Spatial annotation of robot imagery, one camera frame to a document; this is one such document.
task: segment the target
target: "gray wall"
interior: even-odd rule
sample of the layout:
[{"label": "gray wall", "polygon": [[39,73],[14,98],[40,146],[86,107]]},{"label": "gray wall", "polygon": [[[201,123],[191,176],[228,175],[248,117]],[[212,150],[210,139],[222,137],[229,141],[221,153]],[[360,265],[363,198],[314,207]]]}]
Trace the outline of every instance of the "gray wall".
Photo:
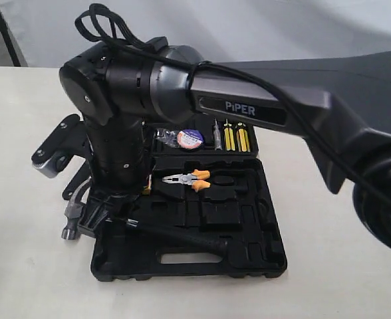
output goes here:
[{"label": "gray wall", "polygon": [[[30,66],[91,44],[73,21],[91,0],[0,0]],[[391,49],[391,0],[104,0],[141,39],[165,35],[206,59],[349,56]]]}]

